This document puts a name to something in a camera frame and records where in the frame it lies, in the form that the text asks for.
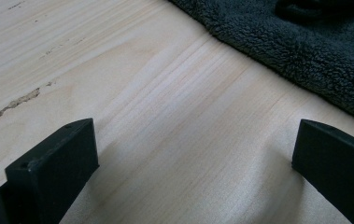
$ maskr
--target wooden board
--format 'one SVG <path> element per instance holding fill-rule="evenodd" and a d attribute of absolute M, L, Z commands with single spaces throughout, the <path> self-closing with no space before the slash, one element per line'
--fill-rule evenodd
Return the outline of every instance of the wooden board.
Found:
<path fill-rule="evenodd" d="M 290 168 L 300 119 L 345 112 L 165 0 L 0 0 L 0 185 L 85 118 L 101 167 L 62 223 L 348 223 Z"/>

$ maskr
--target wood grain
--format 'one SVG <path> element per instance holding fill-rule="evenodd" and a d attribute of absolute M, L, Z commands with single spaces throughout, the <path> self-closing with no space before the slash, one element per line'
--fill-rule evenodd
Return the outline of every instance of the wood grain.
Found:
<path fill-rule="evenodd" d="M 165 0 L 0 0 L 0 111 L 36 89 L 0 116 L 0 185 L 94 118 L 101 167 L 62 223 L 348 223 L 290 160 L 300 119 L 354 118 Z"/>

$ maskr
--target gray fleece fabric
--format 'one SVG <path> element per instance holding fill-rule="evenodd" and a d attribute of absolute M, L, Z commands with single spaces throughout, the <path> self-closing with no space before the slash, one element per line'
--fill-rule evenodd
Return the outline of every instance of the gray fleece fabric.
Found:
<path fill-rule="evenodd" d="M 170 0 L 217 39 L 354 116 L 354 17 L 297 24 L 276 0 Z"/>

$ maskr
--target light wood surface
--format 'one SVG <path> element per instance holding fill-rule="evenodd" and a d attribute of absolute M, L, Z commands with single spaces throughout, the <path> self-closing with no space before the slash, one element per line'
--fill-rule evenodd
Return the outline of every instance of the light wood surface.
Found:
<path fill-rule="evenodd" d="M 0 0 L 0 185 L 85 118 L 101 167 L 62 223 L 348 223 L 290 161 L 300 119 L 350 115 L 165 0 Z"/>

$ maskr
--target gray towel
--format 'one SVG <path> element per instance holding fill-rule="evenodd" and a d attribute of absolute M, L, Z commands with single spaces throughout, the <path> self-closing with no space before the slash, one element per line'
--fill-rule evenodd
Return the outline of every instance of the gray towel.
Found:
<path fill-rule="evenodd" d="M 354 116 L 354 16 L 298 24 L 276 0 L 170 0 L 220 41 Z"/>

